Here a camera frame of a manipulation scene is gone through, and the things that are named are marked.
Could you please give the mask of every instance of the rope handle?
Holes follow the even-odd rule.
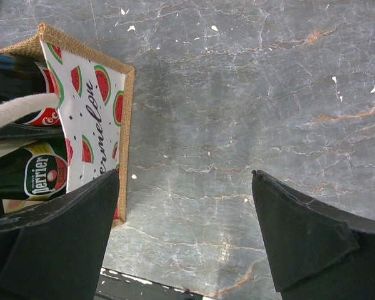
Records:
[[[35,111],[58,107],[56,94],[35,94],[0,104],[0,128]]]

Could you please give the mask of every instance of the perrier label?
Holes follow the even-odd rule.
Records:
[[[0,198],[44,201],[64,194],[67,182],[64,139],[34,142],[0,157]]]

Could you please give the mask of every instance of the jute bag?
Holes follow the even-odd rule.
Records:
[[[41,41],[55,45],[71,54],[75,54],[89,61],[94,61],[95,63],[125,75],[121,133],[119,135],[118,142],[120,190],[117,205],[117,219],[113,221],[113,227],[121,225],[126,220],[128,151],[135,70],[132,66],[123,64],[116,59],[94,50],[73,37],[68,36],[67,34],[64,34],[63,32],[60,32],[47,24],[39,25],[39,32],[37,35],[13,46],[2,48],[0,49],[0,53],[17,54],[34,58],[36,61],[45,61]]]

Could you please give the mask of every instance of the watermelon slice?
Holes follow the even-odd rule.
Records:
[[[118,142],[115,142],[114,149],[112,150],[112,158],[115,159],[118,150]]]
[[[69,165],[71,165],[71,161],[73,159],[74,149],[71,146],[71,141],[67,138],[65,138],[65,144],[67,146],[67,162],[68,162],[68,166],[69,166]]]
[[[24,203],[25,201],[22,201],[22,200],[8,200],[8,206],[7,206],[6,212],[10,213],[12,211],[18,211],[21,208],[23,208]]]
[[[94,66],[94,71],[96,73],[97,85],[100,89],[102,101],[104,102],[104,105],[107,105],[111,95],[110,77],[108,76],[106,69],[99,64]]]
[[[82,96],[82,74],[81,74],[81,68],[75,67],[71,71],[71,79],[72,79],[72,85],[74,86],[75,91],[79,95],[79,97]]]
[[[54,71],[53,67],[51,66],[50,62],[49,61],[46,61],[46,62],[47,62],[47,66],[50,70],[51,81],[54,83],[54,92],[56,93],[56,95],[59,99],[57,108],[60,108],[61,104],[64,101],[64,87],[61,84],[61,81],[58,78],[58,76],[57,76],[56,72]]]
[[[93,163],[93,149],[86,136],[82,135],[82,161],[84,163]]]
[[[57,59],[60,64],[63,64],[63,52],[61,51],[61,48],[52,44],[47,44],[47,46],[54,58]]]
[[[121,127],[121,118],[123,116],[124,91],[117,92],[112,108],[112,115],[117,126]]]

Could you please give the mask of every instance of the marble floor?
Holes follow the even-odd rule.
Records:
[[[0,46],[40,22],[136,68],[127,223],[106,267],[280,299],[253,169],[375,219],[375,1],[1,0]]]

